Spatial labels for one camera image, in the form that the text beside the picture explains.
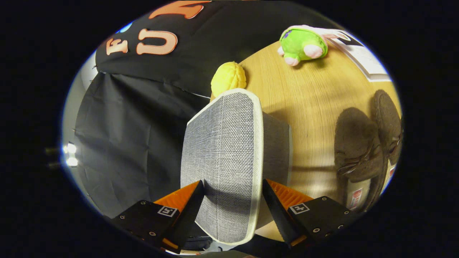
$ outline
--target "shoelace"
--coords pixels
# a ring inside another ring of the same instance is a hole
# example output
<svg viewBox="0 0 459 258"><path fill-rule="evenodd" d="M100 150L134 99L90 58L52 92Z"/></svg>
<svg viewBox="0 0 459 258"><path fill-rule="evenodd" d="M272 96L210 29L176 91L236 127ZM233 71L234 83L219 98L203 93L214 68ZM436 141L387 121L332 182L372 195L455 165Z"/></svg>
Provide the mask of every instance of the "shoelace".
<svg viewBox="0 0 459 258"><path fill-rule="evenodd" d="M357 158L347 158L345 159L344 161L346 162L346 164L339 168L338 169L338 174L339 175L346 175L346 174L349 174L351 172L353 172L360 164L362 164L363 162L366 162L372 158L374 158L379 152L381 151L381 148L380 148L380 145L376 145L374 146L374 144L372 143L367 151L365 152L365 154L357 157Z"/></svg>

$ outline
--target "yellow ball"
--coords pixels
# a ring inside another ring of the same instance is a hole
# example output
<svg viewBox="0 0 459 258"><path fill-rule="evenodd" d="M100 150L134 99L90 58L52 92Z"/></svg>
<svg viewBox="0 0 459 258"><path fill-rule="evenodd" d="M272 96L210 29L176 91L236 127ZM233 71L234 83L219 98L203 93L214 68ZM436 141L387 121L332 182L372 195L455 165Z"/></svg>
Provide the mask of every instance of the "yellow ball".
<svg viewBox="0 0 459 258"><path fill-rule="evenodd" d="M210 85L215 97L227 90L245 88L246 73L238 63L227 62L217 69Z"/></svg>

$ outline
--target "orange letter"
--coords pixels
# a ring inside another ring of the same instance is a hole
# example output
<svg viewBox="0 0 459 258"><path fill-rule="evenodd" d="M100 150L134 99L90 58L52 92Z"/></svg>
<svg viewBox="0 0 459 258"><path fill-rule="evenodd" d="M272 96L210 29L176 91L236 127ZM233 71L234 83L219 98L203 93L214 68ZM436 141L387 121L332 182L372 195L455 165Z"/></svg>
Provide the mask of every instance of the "orange letter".
<svg viewBox="0 0 459 258"><path fill-rule="evenodd" d="M123 40L121 43L120 42L121 42L121 39L117 39L117 40L109 39L107 41L107 48L106 48L107 56L114 52L123 52L123 53L128 52L128 41Z"/></svg>
<svg viewBox="0 0 459 258"><path fill-rule="evenodd" d="M192 6L192 7L185 7L192 4L200 4L200 3L208 3L212 1L175 1L174 3L170 3L166 6L163 6L150 14L149 19L153 19L154 17L161 15L161 14L183 14L185 18L191 19L196 16L204 7L202 5Z"/></svg>
<svg viewBox="0 0 459 258"><path fill-rule="evenodd" d="M174 33L169 31L154 31L154 30L146 30L143 29L139 32L139 40L143 40L145 38L162 38L166 40L166 44L162 46L155 46L155 45L145 45L143 43L137 44L137 54L153 54L153 55L165 55L169 54L174 50L175 46L177 45L177 36Z"/></svg>

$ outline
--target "led light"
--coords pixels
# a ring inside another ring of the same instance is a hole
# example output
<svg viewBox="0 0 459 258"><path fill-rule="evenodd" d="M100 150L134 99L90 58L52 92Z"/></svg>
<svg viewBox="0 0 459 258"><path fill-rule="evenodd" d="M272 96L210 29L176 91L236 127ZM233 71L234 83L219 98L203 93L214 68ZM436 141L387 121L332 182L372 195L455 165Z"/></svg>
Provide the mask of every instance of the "led light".
<svg viewBox="0 0 459 258"><path fill-rule="evenodd" d="M67 151L69 153L76 153L77 152L77 147L73 145L72 143L67 144Z"/></svg>
<svg viewBox="0 0 459 258"><path fill-rule="evenodd" d="M71 157L67 160L67 165L69 165L70 167L76 167L78 165L78 160L74 157Z"/></svg>

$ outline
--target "white paper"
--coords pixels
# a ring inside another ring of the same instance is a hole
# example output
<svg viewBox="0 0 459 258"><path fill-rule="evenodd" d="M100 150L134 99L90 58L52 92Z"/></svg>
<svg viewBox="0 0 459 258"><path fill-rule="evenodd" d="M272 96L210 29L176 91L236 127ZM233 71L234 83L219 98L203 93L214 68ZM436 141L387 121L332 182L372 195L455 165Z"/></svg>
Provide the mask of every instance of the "white paper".
<svg viewBox="0 0 459 258"><path fill-rule="evenodd" d="M350 40L330 39L329 41L343 51L362 70L369 81L390 81L383 65L367 47L348 32L337 31L347 35Z"/></svg>

